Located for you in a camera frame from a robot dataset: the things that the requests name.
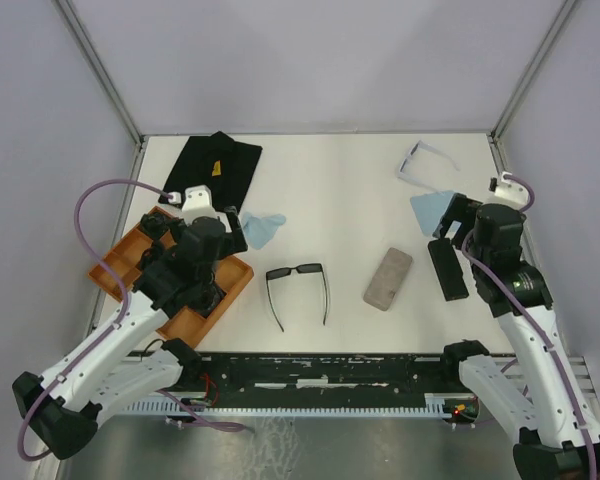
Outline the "blue cleaning cloth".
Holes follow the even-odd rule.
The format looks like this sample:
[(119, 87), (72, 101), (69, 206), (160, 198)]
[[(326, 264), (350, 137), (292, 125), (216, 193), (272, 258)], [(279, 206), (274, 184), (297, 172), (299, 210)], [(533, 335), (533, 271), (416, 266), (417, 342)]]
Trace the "blue cleaning cloth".
[(411, 208), (424, 236), (430, 237), (434, 233), (454, 195), (454, 191), (447, 190), (410, 198)]

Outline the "grey glasses case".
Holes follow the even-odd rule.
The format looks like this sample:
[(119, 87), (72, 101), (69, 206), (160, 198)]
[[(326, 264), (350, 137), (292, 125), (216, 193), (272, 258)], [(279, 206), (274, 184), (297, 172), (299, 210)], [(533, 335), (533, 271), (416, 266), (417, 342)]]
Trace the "grey glasses case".
[(380, 311), (387, 311), (412, 264), (411, 255), (394, 247), (389, 248), (363, 294), (363, 301)]

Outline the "black sunglasses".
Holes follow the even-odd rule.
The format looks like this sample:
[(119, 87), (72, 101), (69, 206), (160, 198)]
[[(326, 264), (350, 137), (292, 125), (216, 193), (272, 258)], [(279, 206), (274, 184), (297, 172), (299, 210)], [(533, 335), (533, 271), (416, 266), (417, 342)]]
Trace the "black sunglasses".
[(299, 307), (313, 319), (321, 313), (321, 324), (327, 325), (330, 291), (327, 272), (322, 263), (303, 263), (268, 270), (264, 275), (267, 303), (278, 329), (284, 333), (284, 320), (291, 307)]

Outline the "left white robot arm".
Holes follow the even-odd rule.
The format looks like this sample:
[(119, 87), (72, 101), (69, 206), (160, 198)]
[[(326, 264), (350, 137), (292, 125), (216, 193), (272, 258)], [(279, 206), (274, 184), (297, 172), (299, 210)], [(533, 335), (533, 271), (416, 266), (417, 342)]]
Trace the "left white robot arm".
[(112, 316), (55, 365), (36, 375), (25, 371), (12, 384), (23, 424), (17, 448), (33, 431), (46, 452), (65, 460), (81, 451), (113, 415), (154, 391), (195, 387), (201, 366), (180, 339), (168, 340), (146, 361), (115, 372), (139, 340), (183, 309), (211, 314), (223, 298), (215, 280), (219, 261), (247, 250), (237, 213), (227, 219), (200, 216), (171, 223), (174, 243), (142, 269)]

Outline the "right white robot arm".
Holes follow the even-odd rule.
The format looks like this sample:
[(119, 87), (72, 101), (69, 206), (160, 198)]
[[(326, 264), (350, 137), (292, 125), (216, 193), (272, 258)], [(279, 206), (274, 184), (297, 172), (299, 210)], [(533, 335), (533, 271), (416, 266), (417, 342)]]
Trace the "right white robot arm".
[(561, 343), (547, 284), (522, 258), (530, 204), (456, 194), (434, 232), (449, 254), (469, 261), (477, 292), (508, 338), (528, 391), (519, 391), (477, 340), (444, 348), (439, 379), (482, 401), (509, 436), (521, 478), (600, 479), (600, 423)]

